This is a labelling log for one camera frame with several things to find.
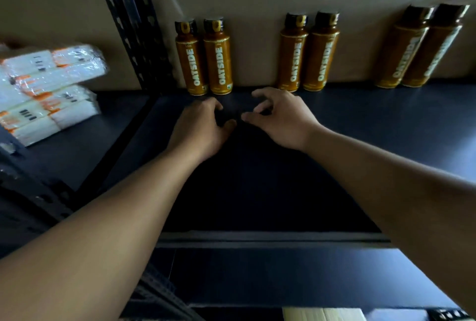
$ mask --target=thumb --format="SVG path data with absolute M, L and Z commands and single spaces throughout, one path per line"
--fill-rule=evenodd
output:
M 256 112 L 245 112 L 241 114 L 241 119 L 246 123 L 250 123 L 253 126 L 257 126 L 264 130 L 266 124 L 266 118 L 269 116 L 265 116 Z
M 237 122 L 234 119 L 229 119 L 221 128 L 222 141 L 225 142 L 230 137 L 231 132 L 236 128 Z

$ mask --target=hand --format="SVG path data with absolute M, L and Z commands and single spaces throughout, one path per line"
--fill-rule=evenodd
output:
M 283 147 L 305 152 L 311 133 L 317 129 L 327 130 L 299 96 L 271 87 L 256 89 L 251 94 L 267 99 L 258 104 L 253 112 L 243 113 L 241 119 L 258 126 Z M 271 115 L 260 114 L 266 108 L 272 108 Z
M 197 164 L 216 154 L 237 123 L 234 119 L 230 119 L 223 127 L 218 127 L 215 121 L 215 108 L 223 109 L 216 98 L 208 98 L 203 102 L 194 101 L 185 107 L 175 123 L 167 150 L 180 149 L 192 156 Z

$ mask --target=oatside bottle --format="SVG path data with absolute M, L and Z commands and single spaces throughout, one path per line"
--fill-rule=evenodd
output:
M 175 22 L 175 30 L 175 44 L 187 90 L 192 96 L 203 96 L 208 91 L 207 70 L 197 24 L 194 19 Z
M 308 35 L 304 29 L 306 23 L 306 14 L 286 14 L 284 29 L 280 33 L 277 74 L 279 89 L 295 92 L 299 88 L 304 43 Z
M 339 12 L 319 11 L 306 44 L 306 64 L 302 87 L 320 91 L 327 82 L 330 65 L 336 50 L 340 31 L 337 29 Z
M 215 95 L 226 95 L 233 89 L 230 37 L 223 30 L 223 17 L 207 18 L 203 25 L 210 89 Z
M 463 27 L 461 18 L 469 5 L 440 4 L 430 20 L 430 29 L 402 79 L 408 87 L 421 87 L 443 58 Z
M 395 88 L 428 31 L 434 7 L 410 5 L 388 34 L 376 66 L 375 85 Z

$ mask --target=stack of packages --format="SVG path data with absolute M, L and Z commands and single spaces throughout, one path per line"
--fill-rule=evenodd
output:
M 99 114 L 96 96 L 77 83 L 107 72 L 90 45 L 0 53 L 0 124 L 28 146 Z

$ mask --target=bottle cap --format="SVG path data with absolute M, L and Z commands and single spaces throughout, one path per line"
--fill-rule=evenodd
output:
M 335 10 L 322 9 L 316 14 L 317 27 L 335 26 L 339 19 L 339 12 Z
M 440 4 L 431 20 L 434 25 L 450 25 L 464 17 L 469 5 Z
M 178 34 L 196 34 L 197 24 L 193 18 L 175 22 L 175 31 Z
M 223 17 L 205 18 L 203 27 L 207 33 L 221 32 L 223 30 Z
M 433 15 L 434 6 L 409 5 L 402 15 L 403 21 L 428 20 Z
M 307 23 L 307 14 L 304 12 L 292 12 L 286 14 L 286 20 L 284 21 L 284 27 L 286 28 L 302 28 Z

